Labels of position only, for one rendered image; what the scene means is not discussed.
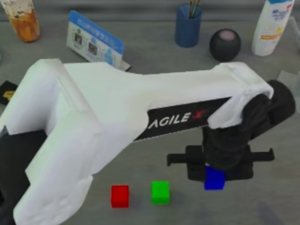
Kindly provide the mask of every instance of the red letter x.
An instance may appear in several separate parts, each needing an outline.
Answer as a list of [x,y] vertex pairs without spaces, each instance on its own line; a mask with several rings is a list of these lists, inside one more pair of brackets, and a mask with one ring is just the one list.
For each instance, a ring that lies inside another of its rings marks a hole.
[[195,115],[193,115],[193,120],[195,120],[195,119],[201,119],[202,118],[202,116],[203,116],[203,113],[205,113],[205,110],[200,110],[200,111],[197,111],[196,113],[195,113]]

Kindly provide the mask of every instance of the blue cube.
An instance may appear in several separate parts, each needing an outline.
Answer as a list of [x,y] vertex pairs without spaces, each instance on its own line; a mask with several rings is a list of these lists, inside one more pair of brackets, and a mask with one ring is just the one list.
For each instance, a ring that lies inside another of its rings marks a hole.
[[216,170],[210,166],[205,167],[206,181],[204,183],[205,190],[223,190],[225,185],[225,175],[223,171]]

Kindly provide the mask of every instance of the blue and white sign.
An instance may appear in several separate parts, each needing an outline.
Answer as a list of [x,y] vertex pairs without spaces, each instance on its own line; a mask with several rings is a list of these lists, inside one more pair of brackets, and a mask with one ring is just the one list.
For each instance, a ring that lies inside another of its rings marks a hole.
[[69,15],[67,46],[91,62],[106,61],[121,68],[124,43],[76,11]]

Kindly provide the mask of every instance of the white robotic arm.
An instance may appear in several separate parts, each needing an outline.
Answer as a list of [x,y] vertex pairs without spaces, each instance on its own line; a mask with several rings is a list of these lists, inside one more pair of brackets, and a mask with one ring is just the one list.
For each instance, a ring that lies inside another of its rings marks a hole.
[[[175,130],[180,131],[187,128],[182,124],[192,124],[192,113],[181,110],[179,120],[170,107],[194,104],[197,112],[198,103],[209,106],[220,100],[196,125],[227,128],[241,123],[245,105],[259,94],[271,99],[274,90],[244,63],[139,75],[101,62],[39,60],[0,117],[0,127],[9,136],[39,130],[46,134],[25,170],[30,185],[11,206],[16,225],[61,224],[81,207],[92,175],[131,142],[173,132],[167,126],[178,125]],[[157,121],[162,132],[150,127],[155,118],[148,112],[153,110],[166,112],[162,114],[169,118]]]

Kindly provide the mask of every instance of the red cube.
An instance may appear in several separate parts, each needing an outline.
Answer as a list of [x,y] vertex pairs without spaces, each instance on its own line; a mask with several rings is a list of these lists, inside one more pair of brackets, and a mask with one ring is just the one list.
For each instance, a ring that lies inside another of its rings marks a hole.
[[112,208],[129,208],[129,186],[112,185],[111,187]]

